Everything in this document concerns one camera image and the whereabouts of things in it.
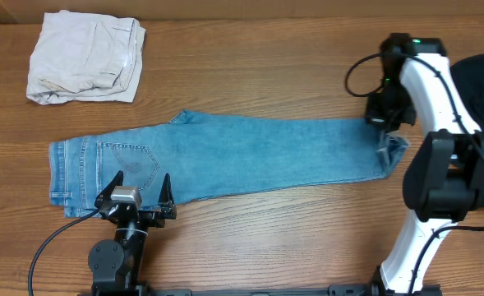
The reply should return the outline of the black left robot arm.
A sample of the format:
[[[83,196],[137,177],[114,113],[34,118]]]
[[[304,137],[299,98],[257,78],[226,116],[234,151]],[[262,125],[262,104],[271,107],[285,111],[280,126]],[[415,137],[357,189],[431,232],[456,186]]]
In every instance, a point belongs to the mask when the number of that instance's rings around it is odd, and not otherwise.
[[[123,179],[123,171],[118,171],[94,202],[101,218],[117,228],[113,239],[102,240],[90,250],[91,293],[154,295],[147,283],[139,281],[139,275],[149,229],[163,228],[166,220],[177,218],[170,175],[164,175],[158,210],[142,210],[139,188],[125,186]]]

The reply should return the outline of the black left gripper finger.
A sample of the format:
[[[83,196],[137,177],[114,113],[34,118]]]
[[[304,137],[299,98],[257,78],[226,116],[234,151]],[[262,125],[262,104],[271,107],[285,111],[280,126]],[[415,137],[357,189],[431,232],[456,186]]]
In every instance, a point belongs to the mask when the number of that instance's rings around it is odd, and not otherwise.
[[[109,201],[113,190],[118,186],[122,186],[123,179],[123,171],[119,170],[112,181],[96,197],[94,206],[101,207],[106,201]]]
[[[176,218],[177,217],[177,207],[173,199],[171,178],[168,173],[164,175],[164,181],[159,194],[158,202],[161,215],[164,218]]]

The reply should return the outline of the light blue denim jeans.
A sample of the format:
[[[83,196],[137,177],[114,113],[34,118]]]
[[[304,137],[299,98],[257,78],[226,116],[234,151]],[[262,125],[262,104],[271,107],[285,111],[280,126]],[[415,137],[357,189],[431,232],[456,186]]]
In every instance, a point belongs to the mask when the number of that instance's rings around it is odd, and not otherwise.
[[[170,177],[177,204],[288,187],[387,178],[409,144],[360,119],[279,120],[185,110],[170,122],[57,141],[49,200],[67,217],[94,209],[118,172],[142,207]]]

